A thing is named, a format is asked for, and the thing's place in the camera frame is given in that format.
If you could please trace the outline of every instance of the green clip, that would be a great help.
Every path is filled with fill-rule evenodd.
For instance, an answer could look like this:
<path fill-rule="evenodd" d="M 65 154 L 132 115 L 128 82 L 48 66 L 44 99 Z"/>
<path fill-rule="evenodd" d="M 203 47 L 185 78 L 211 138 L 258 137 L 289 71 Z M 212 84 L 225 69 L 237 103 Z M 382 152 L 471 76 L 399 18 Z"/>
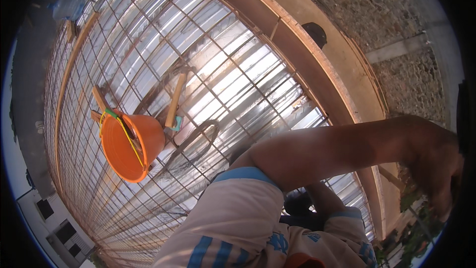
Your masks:
<path fill-rule="evenodd" d="M 115 119 L 119 117 L 116 113 L 114 113 L 113 110 L 106 108 L 106 113 L 108 113 L 110 116 L 113 116 Z"/>

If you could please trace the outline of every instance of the wooden stick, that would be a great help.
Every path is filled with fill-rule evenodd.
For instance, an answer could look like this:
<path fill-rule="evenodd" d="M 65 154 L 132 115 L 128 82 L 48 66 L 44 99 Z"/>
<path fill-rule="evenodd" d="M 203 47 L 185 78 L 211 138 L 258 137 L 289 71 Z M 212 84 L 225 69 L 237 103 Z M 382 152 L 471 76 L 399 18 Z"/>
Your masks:
<path fill-rule="evenodd" d="M 385 170 L 384 168 L 382 168 L 382 166 L 378 165 L 378 171 L 380 172 L 380 174 L 382 174 L 388 181 L 390 181 L 391 183 L 393 183 L 393 185 L 395 185 L 401 192 L 403 192 L 403 190 L 405 189 L 406 185 L 405 183 L 403 183 L 402 181 L 400 181 L 400 179 L 398 179 L 397 177 L 393 176 L 392 173 L 390 173 L 389 171 Z"/>
<path fill-rule="evenodd" d="M 66 91 L 66 84 L 69 80 L 69 75 L 71 74 L 71 70 L 73 69 L 74 62 L 76 61 L 76 57 L 80 52 L 80 48 L 84 43 L 84 40 L 88 36 L 89 31 L 91 30 L 94 21 L 99 17 L 98 12 L 94 12 L 89 16 L 88 21 L 84 24 L 83 28 L 81 29 L 80 35 L 74 44 L 74 48 L 69 55 L 68 63 L 66 64 L 66 68 L 63 74 L 63 80 L 61 82 L 61 87 L 59 88 L 58 94 L 58 104 L 56 106 L 56 121 L 55 121 L 55 156 L 56 156 L 56 174 L 58 175 L 58 184 L 59 190 L 62 192 L 63 187 L 61 184 L 61 175 L 60 175 L 60 153 L 59 153 L 59 130 L 60 130 L 60 117 L 61 117 L 61 105 L 63 104 L 64 99 L 64 92 Z"/>
<path fill-rule="evenodd" d="M 91 118 L 92 118 L 92 120 L 96 121 L 97 123 L 99 123 L 101 121 L 101 116 L 102 116 L 102 114 L 99 113 L 98 111 L 91 110 Z"/>
<path fill-rule="evenodd" d="M 71 44 L 75 36 L 76 36 L 76 24 L 71 20 L 67 20 L 66 21 L 67 43 Z"/>
<path fill-rule="evenodd" d="M 101 109 L 101 114 L 104 113 L 106 109 L 112 110 L 106 98 L 104 97 L 104 94 L 102 94 L 99 85 L 94 85 L 94 87 L 92 87 L 92 95 L 98 102 L 99 109 Z"/>
<path fill-rule="evenodd" d="M 187 74 L 180 74 L 177 86 L 175 87 L 175 92 L 172 97 L 172 102 L 170 103 L 169 113 L 167 114 L 167 119 L 165 120 L 165 126 L 168 128 L 173 128 L 175 125 L 175 114 L 177 112 L 177 106 L 179 105 L 179 98 L 182 92 L 182 87 L 185 84 L 185 80 L 187 80 Z"/>

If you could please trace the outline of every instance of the orange bucket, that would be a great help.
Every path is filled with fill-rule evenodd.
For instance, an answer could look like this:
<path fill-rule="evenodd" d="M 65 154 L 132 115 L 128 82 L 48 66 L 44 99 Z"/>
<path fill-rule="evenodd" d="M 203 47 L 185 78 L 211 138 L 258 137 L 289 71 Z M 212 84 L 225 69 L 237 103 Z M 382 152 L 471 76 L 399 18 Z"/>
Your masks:
<path fill-rule="evenodd" d="M 145 166 L 140 165 L 134 149 L 116 118 L 107 114 L 102 122 L 102 148 L 114 171 L 128 182 L 140 182 L 149 171 L 149 166 L 164 149 L 165 135 L 160 123 L 148 115 L 126 115 L 114 110 L 122 121 L 135 134 L 142 151 L 139 157 Z"/>

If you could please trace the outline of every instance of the plastic water bottle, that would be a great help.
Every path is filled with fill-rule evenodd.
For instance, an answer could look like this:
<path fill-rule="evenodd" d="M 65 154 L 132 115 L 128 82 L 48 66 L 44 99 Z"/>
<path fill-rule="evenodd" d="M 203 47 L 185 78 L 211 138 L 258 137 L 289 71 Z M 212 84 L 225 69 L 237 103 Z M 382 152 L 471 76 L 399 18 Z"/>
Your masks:
<path fill-rule="evenodd" d="M 76 21 L 83 12 L 86 0 L 58 0 L 51 3 L 47 8 L 53 10 L 53 19 L 59 21 L 61 19 Z"/>

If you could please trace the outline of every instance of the sky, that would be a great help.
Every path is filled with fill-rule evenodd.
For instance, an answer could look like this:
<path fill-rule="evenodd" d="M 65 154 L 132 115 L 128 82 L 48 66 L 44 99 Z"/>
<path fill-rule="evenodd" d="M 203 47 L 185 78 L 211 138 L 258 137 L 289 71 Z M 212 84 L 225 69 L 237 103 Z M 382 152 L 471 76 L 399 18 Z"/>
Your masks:
<path fill-rule="evenodd" d="M 18 199 L 22 194 L 31 189 L 26 178 L 27 165 L 23 159 L 20 151 L 18 141 L 13 140 L 13 131 L 11 129 L 10 120 L 10 102 L 11 102 L 11 69 L 13 63 L 13 54 L 17 46 L 17 40 L 12 46 L 12 53 L 10 54 L 7 70 L 3 79 L 2 97 L 1 97 L 1 146 L 3 152 L 3 159 L 5 160 L 5 167 L 8 180 L 12 187 L 13 197 Z"/>

